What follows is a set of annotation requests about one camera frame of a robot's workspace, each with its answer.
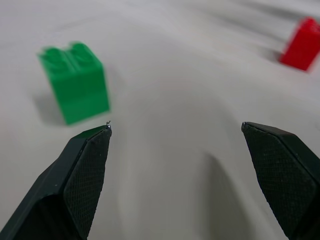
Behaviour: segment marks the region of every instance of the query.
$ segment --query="lego brick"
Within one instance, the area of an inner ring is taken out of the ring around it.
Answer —
[[[320,25],[311,17],[303,19],[279,61],[307,71],[320,52]]]
[[[110,110],[104,68],[83,43],[39,55],[66,124]]]
[[[39,59],[58,102],[74,101],[83,96],[83,87],[78,85],[76,69],[64,51],[55,47],[46,48]]]

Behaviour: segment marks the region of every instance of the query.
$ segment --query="green lego brick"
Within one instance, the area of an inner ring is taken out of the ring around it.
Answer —
[[[85,44],[46,48],[39,59],[67,124],[110,110],[103,65]]]
[[[74,101],[83,96],[84,88],[78,84],[76,69],[64,51],[50,47],[39,58],[59,103]]]
[[[104,68],[99,59],[83,43],[75,42],[66,51],[67,57],[79,73],[85,90],[88,114],[95,115],[110,110]]]

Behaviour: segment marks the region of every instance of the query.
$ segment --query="red lego brick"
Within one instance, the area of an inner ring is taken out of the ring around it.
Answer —
[[[320,52],[320,25],[312,17],[303,19],[279,61],[307,71]]]

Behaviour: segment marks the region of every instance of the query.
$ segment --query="lego stud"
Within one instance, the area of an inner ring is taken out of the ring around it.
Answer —
[[[81,66],[90,65],[93,62],[93,56],[88,52],[88,47],[83,43],[74,43],[72,46],[72,54]]]
[[[319,26],[318,26],[316,20],[313,19],[312,17],[306,17],[303,20],[302,27],[304,29],[309,29],[309,30],[313,30],[313,31],[318,31],[319,30]]]
[[[48,62],[51,71],[55,73],[63,72],[68,68],[62,54],[61,50],[56,47],[45,50],[44,59]]]

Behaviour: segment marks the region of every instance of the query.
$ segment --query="table surface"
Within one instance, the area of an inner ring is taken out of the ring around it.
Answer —
[[[78,133],[111,121],[90,240],[284,240],[257,183],[243,121],[298,135],[316,154],[320,80],[277,55],[315,0],[3,0],[0,228]],[[87,44],[112,112],[64,125],[37,59]]]

